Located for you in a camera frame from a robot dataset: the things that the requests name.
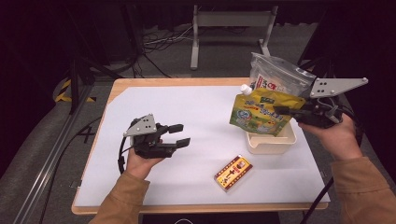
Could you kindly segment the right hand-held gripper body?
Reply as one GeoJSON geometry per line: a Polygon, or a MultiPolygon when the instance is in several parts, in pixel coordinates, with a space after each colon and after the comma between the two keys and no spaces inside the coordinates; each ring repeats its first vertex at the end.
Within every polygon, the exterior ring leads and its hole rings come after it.
{"type": "Polygon", "coordinates": [[[317,78],[313,82],[307,102],[300,109],[292,109],[291,116],[298,122],[319,128],[330,128],[343,121],[343,106],[338,102],[338,96],[368,82],[366,77],[317,78]]]}

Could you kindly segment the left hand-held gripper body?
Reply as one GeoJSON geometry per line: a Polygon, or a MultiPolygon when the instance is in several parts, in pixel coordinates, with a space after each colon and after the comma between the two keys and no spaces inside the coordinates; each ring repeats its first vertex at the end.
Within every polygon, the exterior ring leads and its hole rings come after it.
{"type": "Polygon", "coordinates": [[[177,150],[176,143],[164,144],[161,136],[168,133],[168,125],[156,123],[154,116],[148,114],[131,122],[130,127],[123,133],[130,138],[130,146],[135,154],[145,158],[171,158],[177,150]]]}

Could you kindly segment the yellow spouted sauce pouch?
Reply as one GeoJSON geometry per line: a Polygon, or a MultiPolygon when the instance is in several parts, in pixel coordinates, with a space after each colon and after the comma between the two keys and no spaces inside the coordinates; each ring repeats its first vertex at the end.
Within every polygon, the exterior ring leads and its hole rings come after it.
{"type": "Polygon", "coordinates": [[[277,136],[291,120],[290,115],[279,114],[275,106],[300,109],[305,99],[265,88],[253,90],[248,85],[240,87],[235,96],[230,123],[246,132],[277,136]]]}

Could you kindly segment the clear bag of dried seaweed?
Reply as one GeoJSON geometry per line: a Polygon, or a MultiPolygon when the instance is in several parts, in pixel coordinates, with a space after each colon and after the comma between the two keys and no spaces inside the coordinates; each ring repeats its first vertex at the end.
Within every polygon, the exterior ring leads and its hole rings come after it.
{"type": "Polygon", "coordinates": [[[317,78],[281,58],[252,53],[249,86],[302,96],[317,78]]]}

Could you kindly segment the white plastic container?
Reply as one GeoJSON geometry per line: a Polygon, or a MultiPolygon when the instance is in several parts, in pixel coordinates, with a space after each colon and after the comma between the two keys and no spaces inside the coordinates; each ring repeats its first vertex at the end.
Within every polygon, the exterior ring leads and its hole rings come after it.
{"type": "Polygon", "coordinates": [[[296,143],[296,135],[288,122],[277,135],[247,133],[247,150],[252,154],[283,154],[296,143]]]}

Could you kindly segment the person's left hand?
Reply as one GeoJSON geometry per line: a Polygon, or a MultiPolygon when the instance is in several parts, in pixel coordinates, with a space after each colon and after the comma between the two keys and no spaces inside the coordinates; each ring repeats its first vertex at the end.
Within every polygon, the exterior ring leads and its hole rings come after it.
{"type": "Polygon", "coordinates": [[[145,179],[151,169],[163,161],[163,158],[145,159],[135,154],[133,149],[129,150],[126,172],[139,179],[145,179]]]}

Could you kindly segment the person's right hand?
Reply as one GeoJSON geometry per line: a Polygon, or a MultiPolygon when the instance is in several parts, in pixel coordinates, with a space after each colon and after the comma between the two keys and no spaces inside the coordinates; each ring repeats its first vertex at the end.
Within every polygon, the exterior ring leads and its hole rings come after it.
{"type": "Polygon", "coordinates": [[[321,129],[302,122],[299,122],[298,126],[315,135],[336,160],[346,161],[361,158],[363,154],[355,138],[354,122],[346,114],[342,115],[342,119],[341,123],[328,129],[321,129]]]}

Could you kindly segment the white table mat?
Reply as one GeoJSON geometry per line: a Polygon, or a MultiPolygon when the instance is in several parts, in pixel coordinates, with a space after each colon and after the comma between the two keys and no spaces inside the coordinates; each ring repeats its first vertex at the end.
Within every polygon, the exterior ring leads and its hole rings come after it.
{"type": "Polygon", "coordinates": [[[324,183],[301,128],[292,127],[297,140],[283,154],[250,153],[245,132],[229,122],[238,92],[236,86],[126,89],[106,106],[74,205],[103,201],[120,176],[123,133],[133,119],[147,114],[162,125],[184,125],[180,133],[165,134],[164,142],[191,142],[153,167],[145,205],[313,202],[324,183]],[[224,191],[214,175],[238,155],[253,168],[224,191]]]}

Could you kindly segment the black metal stand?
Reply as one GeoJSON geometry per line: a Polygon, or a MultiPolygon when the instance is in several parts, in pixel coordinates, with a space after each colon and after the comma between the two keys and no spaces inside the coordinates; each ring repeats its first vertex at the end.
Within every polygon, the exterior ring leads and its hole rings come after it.
{"type": "Polygon", "coordinates": [[[329,57],[321,56],[314,59],[300,59],[297,64],[300,68],[316,77],[333,77],[332,61],[329,57]]]}
{"type": "Polygon", "coordinates": [[[78,107],[85,101],[85,98],[81,96],[78,89],[78,83],[82,81],[83,86],[91,87],[94,82],[94,74],[91,67],[98,70],[113,79],[121,78],[120,75],[105,68],[103,65],[96,63],[88,58],[76,56],[70,61],[70,79],[71,79],[71,97],[72,105],[70,109],[70,115],[74,114],[78,107]]]}

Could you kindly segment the small red and yellow box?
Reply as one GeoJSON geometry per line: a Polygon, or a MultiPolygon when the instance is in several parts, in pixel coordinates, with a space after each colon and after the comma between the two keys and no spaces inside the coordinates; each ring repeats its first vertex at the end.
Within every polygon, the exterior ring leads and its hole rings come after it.
{"type": "Polygon", "coordinates": [[[238,155],[214,175],[214,180],[224,191],[228,191],[252,168],[253,165],[245,157],[238,155]]]}

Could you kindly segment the yellow and black hazard tape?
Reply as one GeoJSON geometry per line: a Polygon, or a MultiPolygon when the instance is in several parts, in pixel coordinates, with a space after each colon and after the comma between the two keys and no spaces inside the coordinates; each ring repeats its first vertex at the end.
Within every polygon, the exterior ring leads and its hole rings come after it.
{"type": "Polygon", "coordinates": [[[58,95],[55,97],[55,102],[72,102],[71,96],[66,96],[67,89],[71,86],[71,79],[67,78],[64,83],[62,84],[58,95]]]}

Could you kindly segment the grey metal stand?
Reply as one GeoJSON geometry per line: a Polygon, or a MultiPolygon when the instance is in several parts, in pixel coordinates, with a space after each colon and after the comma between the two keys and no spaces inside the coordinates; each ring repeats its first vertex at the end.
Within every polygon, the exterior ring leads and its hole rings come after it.
{"type": "Polygon", "coordinates": [[[193,40],[191,47],[191,70],[198,68],[200,27],[264,27],[265,35],[258,43],[262,54],[269,56],[268,42],[275,25],[278,6],[264,11],[201,11],[195,5],[192,17],[193,40]]]}

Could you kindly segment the aluminium rail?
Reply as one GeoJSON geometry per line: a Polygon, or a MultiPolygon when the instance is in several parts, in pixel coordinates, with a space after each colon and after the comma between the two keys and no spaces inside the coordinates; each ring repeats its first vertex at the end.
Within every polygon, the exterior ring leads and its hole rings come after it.
{"type": "Polygon", "coordinates": [[[78,97],[77,105],[73,107],[66,118],[64,126],[61,129],[48,157],[46,158],[42,168],[38,172],[33,186],[31,187],[29,194],[25,198],[19,213],[14,218],[12,224],[26,224],[30,216],[32,215],[35,207],[38,203],[39,198],[44,192],[47,184],[52,177],[55,170],[56,162],[61,158],[62,149],[65,147],[66,139],[70,134],[74,124],[76,123],[79,112],[83,105],[88,99],[93,85],[83,86],[81,89],[81,95],[78,97]]]}

